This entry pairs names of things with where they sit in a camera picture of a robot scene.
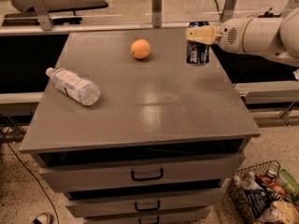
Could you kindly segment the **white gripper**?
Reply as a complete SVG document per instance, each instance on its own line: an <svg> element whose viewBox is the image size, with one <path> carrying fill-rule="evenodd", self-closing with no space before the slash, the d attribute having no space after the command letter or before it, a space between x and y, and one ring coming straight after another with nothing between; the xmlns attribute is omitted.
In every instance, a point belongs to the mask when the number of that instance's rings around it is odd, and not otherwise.
<svg viewBox="0 0 299 224"><path fill-rule="evenodd" d="M190 27L186 29L186 38L206 45L217 45L224 51L243 54L243 36L247 19L230 19L220 25Z"/></svg>

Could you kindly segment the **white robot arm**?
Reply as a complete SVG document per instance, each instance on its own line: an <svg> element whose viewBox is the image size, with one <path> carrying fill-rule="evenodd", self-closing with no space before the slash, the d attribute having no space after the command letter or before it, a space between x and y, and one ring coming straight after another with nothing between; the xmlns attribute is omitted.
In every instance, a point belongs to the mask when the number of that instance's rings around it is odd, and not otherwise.
<svg viewBox="0 0 299 224"><path fill-rule="evenodd" d="M186 29L192 42L218 45L235 54L299 66L299 8L278 18L230 19L222 24Z"/></svg>

